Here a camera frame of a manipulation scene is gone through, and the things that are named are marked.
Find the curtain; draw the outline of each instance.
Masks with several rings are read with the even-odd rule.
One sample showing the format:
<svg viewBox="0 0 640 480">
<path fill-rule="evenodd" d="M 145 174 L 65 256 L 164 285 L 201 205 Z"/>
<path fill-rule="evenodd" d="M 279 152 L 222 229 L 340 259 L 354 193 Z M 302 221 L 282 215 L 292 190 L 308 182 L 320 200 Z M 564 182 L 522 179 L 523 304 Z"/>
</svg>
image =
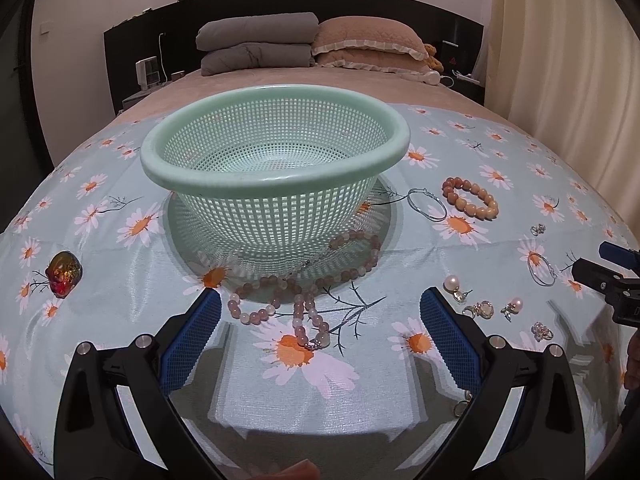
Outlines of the curtain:
<svg viewBox="0 0 640 480">
<path fill-rule="evenodd" d="M 614 0 L 492 0 L 484 105 L 554 150 L 640 238 L 640 41 Z"/>
</svg>

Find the colander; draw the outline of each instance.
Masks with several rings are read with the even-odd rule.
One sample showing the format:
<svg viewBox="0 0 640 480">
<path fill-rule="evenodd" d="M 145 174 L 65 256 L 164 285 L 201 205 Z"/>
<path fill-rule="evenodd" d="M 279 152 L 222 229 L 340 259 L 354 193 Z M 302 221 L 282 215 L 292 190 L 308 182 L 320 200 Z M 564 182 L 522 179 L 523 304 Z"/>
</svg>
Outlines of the colander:
<svg viewBox="0 0 640 480">
<path fill-rule="evenodd" d="M 146 136 L 142 167 L 201 223 L 244 250 L 296 254 L 358 209 L 398 162 L 409 127 L 370 96 L 314 85 L 223 92 Z"/>
</svg>

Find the pillow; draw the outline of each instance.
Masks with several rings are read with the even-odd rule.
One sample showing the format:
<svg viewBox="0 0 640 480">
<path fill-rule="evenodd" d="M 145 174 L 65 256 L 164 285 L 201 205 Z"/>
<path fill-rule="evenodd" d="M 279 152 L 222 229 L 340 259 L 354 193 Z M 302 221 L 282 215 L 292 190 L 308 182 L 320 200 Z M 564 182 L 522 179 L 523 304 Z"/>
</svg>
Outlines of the pillow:
<svg viewBox="0 0 640 480">
<path fill-rule="evenodd" d="M 308 44 L 241 43 L 209 52 L 202 58 L 202 75 L 216 75 L 245 68 L 295 68 L 313 64 Z"/>
<path fill-rule="evenodd" d="M 397 74 L 425 74 L 431 70 L 427 59 L 418 61 L 408 54 L 393 54 L 391 52 L 363 50 L 360 48 L 344 48 L 318 54 L 316 64 L 320 66 L 342 66 L 345 68 L 393 72 Z"/>
<path fill-rule="evenodd" d="M 196 47 L 211 52 L 240 43 L 311 43 L 317 33 L 318 19 L 312 12 L 225 18 L 203 25 Z"/>
<path fill-rule="evenodd" d="M 320 23 L 311 53 L 317 56 L 348 47 L 405 53 L 418 61 L 428 56 L 411 27 L 373 16 L 340 16 Z"/>
</svg>

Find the hand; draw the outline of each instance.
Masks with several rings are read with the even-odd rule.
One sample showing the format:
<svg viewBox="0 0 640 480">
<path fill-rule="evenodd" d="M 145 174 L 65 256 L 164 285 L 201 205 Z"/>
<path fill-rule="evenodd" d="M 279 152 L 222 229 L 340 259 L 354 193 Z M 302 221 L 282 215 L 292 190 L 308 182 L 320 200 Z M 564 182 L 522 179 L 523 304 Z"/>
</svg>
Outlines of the hand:
<svg viewBox="0 0 640 480">
<path fill-rule="evenodd" d="M 252 480 L 320 480 L 320 471 L 309 460 L 303 460 L 275 475 L 257 476 Z"/>
<path fill-rule="evenodd" d="M 629 341 L 626 354 L 628 359 L 626 360 L 624 387 L 627 390 L 635 390 L 640 386 L 640 329 L 636 330 Z"/>
</svg>

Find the blue textured pad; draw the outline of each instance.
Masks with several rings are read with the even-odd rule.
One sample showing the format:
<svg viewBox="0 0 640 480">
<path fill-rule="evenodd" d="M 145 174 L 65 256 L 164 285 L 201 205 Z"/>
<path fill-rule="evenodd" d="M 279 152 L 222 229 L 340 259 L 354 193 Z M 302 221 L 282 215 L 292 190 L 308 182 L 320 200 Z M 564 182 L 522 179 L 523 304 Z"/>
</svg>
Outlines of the blue textured pad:
<svg viewBox="0 0 640 480">
<path fill-rule="evenodd" d="M 430 290 L 425 290 L 420 298 L 420 317 L 457 386 L 476 395 L 481 385 L 480 358 Z"/>
<path fill-rule="evenodd" d="M 633 269 L 640 264 L 637 258 L 638 254 L 635 251 L 625 249 L 610 242 L 601 243 L 598 253 L 603 260 L 607 260 L 625 269 Z"/>
<path fill-rule="evenodd" d="M 222 302 L 213 289 L 202 300 L 193 315 L 162 354 L 160 361 L 160 389 L 165 396 L 179 390 L 187 381 L 202 349 L 220 321 Z"/>
</svg>

